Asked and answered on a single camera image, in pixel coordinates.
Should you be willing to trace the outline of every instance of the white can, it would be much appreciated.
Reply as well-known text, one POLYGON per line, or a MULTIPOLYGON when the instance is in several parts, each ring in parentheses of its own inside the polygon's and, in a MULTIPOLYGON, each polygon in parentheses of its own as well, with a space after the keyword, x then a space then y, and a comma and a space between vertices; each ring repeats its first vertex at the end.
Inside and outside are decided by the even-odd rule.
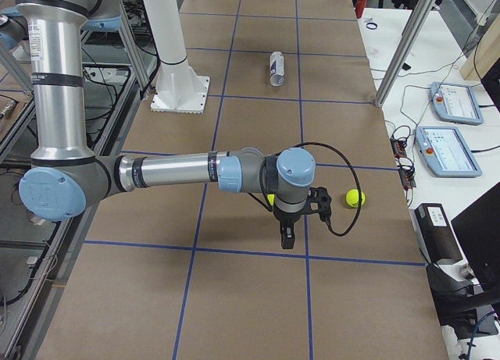
POLYGON ((284 58, 282 52, 273 52, 269 58, 271 85, 279 87, 284 83, 284 58))

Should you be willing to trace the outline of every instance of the robotic arm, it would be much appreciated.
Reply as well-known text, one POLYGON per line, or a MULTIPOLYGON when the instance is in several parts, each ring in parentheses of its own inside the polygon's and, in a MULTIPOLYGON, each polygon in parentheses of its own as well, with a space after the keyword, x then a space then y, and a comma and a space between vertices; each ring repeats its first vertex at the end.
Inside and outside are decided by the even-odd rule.
POLYGON ((293 248, 302 215, 330 226, 327 190, 311 188, 313 156, 301 148, 264 156, 247 148, 162 158, 97 157, 86 145, 80 29, 120 20, 116 0, 16 0, 27 20, 39 146, 20 181, 20 196, 37 216, 60 221, 102 199, 135 188, 217 182, 223 191, 275 194, 268 209, 280 221, 283 248, 293 248))

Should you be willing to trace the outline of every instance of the white table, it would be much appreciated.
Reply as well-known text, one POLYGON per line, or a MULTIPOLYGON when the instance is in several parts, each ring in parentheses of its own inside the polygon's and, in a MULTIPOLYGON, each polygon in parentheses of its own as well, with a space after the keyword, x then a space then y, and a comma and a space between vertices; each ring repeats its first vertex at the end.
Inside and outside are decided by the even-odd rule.
MULTIPOLYGON (((365 9, 362 19, 359 20, 359 28, 372 69, 387 69, 409 15, 410 11, 408 10, 365 9), (378 28, 376 30, 366 28, 367 20, 376 23, 378 28)), ((438 12, 433 11, 427 18, 419 37, 406 59, 406 63, 412 68, 406 72, 402 71, 400 75, 436 70, 454 62, 461 54, 461 48, 455 42, 444 20, 438 12)), ((459 68, 465 61, 466 58, 461 57, 453 66, 446 66, 436 73, 399 77, 391 89, 387 101, 384 103, 383 111, 385 119, 393 122, 396 126, 408 125, 412 130, 415 129, 415 124, 399 112, 402 104, 402 94, 406 85, 429 87, 434 81, 443 81, 448 71, 449 75, 446 82, 469 85, 478 84, 478 82, 466 82, 462 79, 459 68)), ((382 78, 384 72, 374 70, 372 73, 375 85, 378 88, 381 80, 377 78, 382 78)), ((474 91, 480 105, 492 104, 492 100, 482 86, 475 87, 474 91)), ((408 87, 402 109, 418 122, 429 101, 430 90, 408 87)), ((484 149, 500 144, 500 113, 495 107, 482 108, 481 112, 483 113, 484 124, 480 126, 457 125, 440 121, 435 116, 432 105, 429 105, 427 111, 423 114, 420 125, 457 126, 466 143, 470 146, 470 149, 484 149)), ((392 134, 393 127, 390 124, 387 125, 387 131, 389 134, 392 134)), ((407 131, 402 130, 396 136, 405 136, 405 132, 407 131)), ((413 145, 412 137, 409 139, 407 154, 410 157, 414 156, 413 161, 416 168, 415 180, 417 187, 413 190, 413 200, 410 209, 416 208, 423 202, 439 202, 443 205, 448 219, 451 220, 500 180, 498 177, 500 150, 498 149, 474 155, 483 171, 482 176, 477 178, 436 178, 430 173, 425 162, 419 156, 416 147, 413 150, 410 149, 411 145, 413 145)), ((443 266, 443 269, 457 280, 461 280, 459 267, 464 263, 465 261, 453 266, 443 266)), ((445 339, 448 341, 450 338, 445 335, 445 339)), ((466 352, 467 340, 461 340, 460 342, 462 349, 466 352)), ((500 335, 496 337, 476 338, 474 344, 477 347, 472 351, 471 360, 498 358, 498 354, 500 354, 500 335)), ((453 352, 450 346, 448 346, 448 352, 453 352)))

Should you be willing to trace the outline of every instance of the tennis ball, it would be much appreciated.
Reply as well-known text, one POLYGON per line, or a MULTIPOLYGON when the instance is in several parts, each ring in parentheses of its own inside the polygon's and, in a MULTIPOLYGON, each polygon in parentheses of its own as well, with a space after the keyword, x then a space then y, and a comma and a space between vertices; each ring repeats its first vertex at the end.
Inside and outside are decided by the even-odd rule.
MULTIPOLYGON (((345 195, 345 202, 347 202, 347 205, 349 205, 351 208, 357 208, 358 207, 358 199, 359 199, 359 192, 358 190, 350 190, 346 195, 345 195)), ((365 204, 366 196, 364 192, 361 192, 361 206, 365 204)))

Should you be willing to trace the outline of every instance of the table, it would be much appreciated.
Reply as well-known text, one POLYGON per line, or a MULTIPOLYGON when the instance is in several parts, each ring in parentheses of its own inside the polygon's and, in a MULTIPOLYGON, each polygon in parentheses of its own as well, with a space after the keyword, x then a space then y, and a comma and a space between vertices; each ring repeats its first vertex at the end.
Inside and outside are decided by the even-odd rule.
MULTIPOLYGON (((365 9, 359 25, 372 69, 385 70, 388 67, 409 15, 410 11, 408 10, 365 9), (367 29, 366 20, 377 23, 378 28, 376 30, 367 29)), ((461 54, 461 48, 456 44, 439 12, 433 11, 406 60, 412 69, 406 73, 402 71, 400 75, 436 70, 454 62, 461 54)), ((396 126, 407 124, 414 129, 415 125, 399 112, 402 104, 402 93, 405 86, 409 84, 429 87, 434 81, 443 81, 448 75, 448 71, 446 82, 478 84, 478 82, 466 82, 462 79, 459 68, 465 60, 465 57, 461 57, 453 66, 446 66, 434 73, 399 77, 383 106, 385 119, 393 122, 396 126)), ((373 78, 376 78, 375 84, 377 86, 380 84, 378 78, 381 78, 384 73, 379 71, 372 71, 372 73, 373 78)), ((480 105, 492 104, 488 93, 482 86, 475 87, 474 92, 480 105)), ((403 111, 407 112, 414 120, 418 120, 430 100, 430 90, 409 87, 406 90, 404 100, 403 111)), ((477 127, 456 125, 440 121, 429 106, 423 115, 421 125, 457 126, 471 149, 483 149, 500 144, 500 113, 495 107, 482 108, 481 112, 484 116, 484 124, 477 127)), ((390 125, 387 125, 387 131, 389 134, 392 133, 393 129, 390 125)), ((409 139, 410 147, 412 144, 413 138, 411 137, 409 139)), ((423 202, 439 202, 443 204, 446 215, 451 220, 498 182, 498 150, 474 155, 483 170, 483 175, 473 179, 435 178, 415 150, 414 148, 409 153, 415 162, 417 185, 416 189, 413 190, 414 197, 410 210, 415 209, 423 202)), ((459 267, 465 263, 466 260, 453 266, 442 266, 442 268, 457 280, 462 280, 459 275, 459 267)), ((462 347, 466 349, 466 340, 461 342, 462 347)), ((477 338, 474 340, 474 344, 477 345, 477 348, 474 348, 472 358, 495 358, 500 353, 500 336, 477 338)))
MULTIPOLYGON (((185 0, 181 19, 190 64, 212 78, 205 113, 154 113, 149 99, 123 151, 334 144, 368 197, 360 221, 335 238, 308 218, 283 251, 269 213, 213 185, 107 199, 37 358, 446 358, 351 0, 185 0)), ((343 229, 352 177, 311 152, 343 229)))

